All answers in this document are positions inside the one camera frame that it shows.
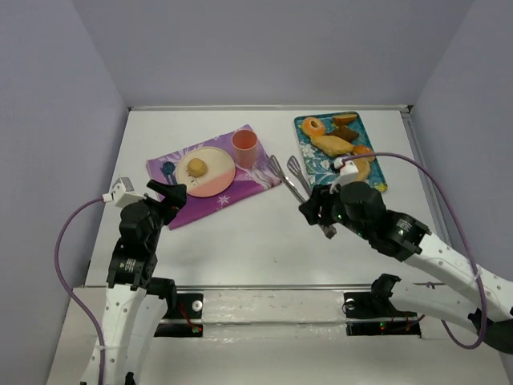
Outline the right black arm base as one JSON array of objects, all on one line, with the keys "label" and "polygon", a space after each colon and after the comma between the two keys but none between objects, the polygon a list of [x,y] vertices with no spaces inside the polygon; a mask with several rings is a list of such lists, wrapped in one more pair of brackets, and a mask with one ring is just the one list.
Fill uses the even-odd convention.
[{"label": "right black arm base", "polygon": [[397,310],[390,301],[392,289],[400,281],[397,276],[382,274],[369,291],[344,293],[341,310],[348,320],[348,336],[421,336],[420,317]]}]

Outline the small round bread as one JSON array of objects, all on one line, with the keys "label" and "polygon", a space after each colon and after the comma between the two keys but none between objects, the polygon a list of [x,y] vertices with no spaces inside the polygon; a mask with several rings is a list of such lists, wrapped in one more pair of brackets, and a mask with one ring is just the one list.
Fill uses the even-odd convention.
[{"label": "small round bread", "polygon": [[202,159],[192,158],[188,162],[187,170],[191,176],[200,177],[208,171],[208,166]]}]

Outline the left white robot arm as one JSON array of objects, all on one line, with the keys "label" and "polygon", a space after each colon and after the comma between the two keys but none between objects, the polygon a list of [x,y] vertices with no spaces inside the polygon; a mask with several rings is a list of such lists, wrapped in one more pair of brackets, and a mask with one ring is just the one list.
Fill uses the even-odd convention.
[{"label": "left white robot arm", "polygon": [[156,278],[156,250],[162,228],[186,205],[184,184],[150,180],[147,187],[162,200],[135,192],[119,178],[102,202],[120,209],[119,239],[107,270],[105,306],[95,324],[97,341],[84,371],[83,384],[135,384],[157,326],[176,306],[172,279]]}]

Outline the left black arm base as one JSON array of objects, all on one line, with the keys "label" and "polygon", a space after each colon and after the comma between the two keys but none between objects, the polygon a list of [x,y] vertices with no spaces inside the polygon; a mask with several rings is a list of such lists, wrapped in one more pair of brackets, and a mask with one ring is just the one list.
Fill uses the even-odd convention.
[{"label": "left black arm base", "polygon": [[169,278],[152,278],[147,288],[151,299],[164,301],[164,315],[159,321],[155,338],[202,338],[204,326],[204,295],[179,293],[175,282]]}]

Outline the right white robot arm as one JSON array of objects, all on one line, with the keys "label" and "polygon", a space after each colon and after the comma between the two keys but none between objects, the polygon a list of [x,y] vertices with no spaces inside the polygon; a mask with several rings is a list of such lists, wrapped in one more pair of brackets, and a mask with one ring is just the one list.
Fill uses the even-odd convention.
[{"label": "right white robot arm", "polygon": [[363,182],[337,191],[313,189],[300,204],[310,225],[339,223],[368,241],[380,254],[429,274],[440,289],[415,286],[383,274],[374,294],[395,310],[405,308],[475,332],[478,340],[505,354],[512,352],[512,283],[452,249],[414,217],[389,210],[379,191]]}]

